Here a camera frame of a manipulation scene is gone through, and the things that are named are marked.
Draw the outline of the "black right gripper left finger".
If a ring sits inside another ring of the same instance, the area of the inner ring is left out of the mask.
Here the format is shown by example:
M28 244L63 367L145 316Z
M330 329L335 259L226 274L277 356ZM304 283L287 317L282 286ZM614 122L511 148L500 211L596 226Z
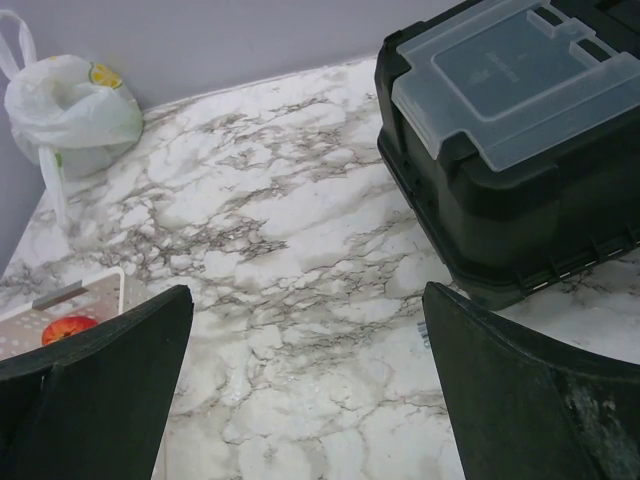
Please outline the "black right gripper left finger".
M193 315L176 285L2 361L2 478L151 478Z

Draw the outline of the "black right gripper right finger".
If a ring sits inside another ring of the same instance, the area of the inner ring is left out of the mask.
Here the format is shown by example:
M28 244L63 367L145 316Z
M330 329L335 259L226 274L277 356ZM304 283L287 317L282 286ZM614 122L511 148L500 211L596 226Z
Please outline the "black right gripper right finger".
M430 282L422 305L468 479L636 479L639 367Z

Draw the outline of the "white plastic bag lemon print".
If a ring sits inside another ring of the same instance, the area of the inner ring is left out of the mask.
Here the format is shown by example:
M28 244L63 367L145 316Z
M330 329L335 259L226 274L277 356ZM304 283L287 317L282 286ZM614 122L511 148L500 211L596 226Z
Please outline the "white plastic bag lemon print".
M19 149L41 170L61 228L70 224L66 180L111 166L140 138L143 115L121 77L107 66L75 55L37 58L26 22L11 10L3 19L18 27L20 67L1 41L1 72L8 79L4 108Z

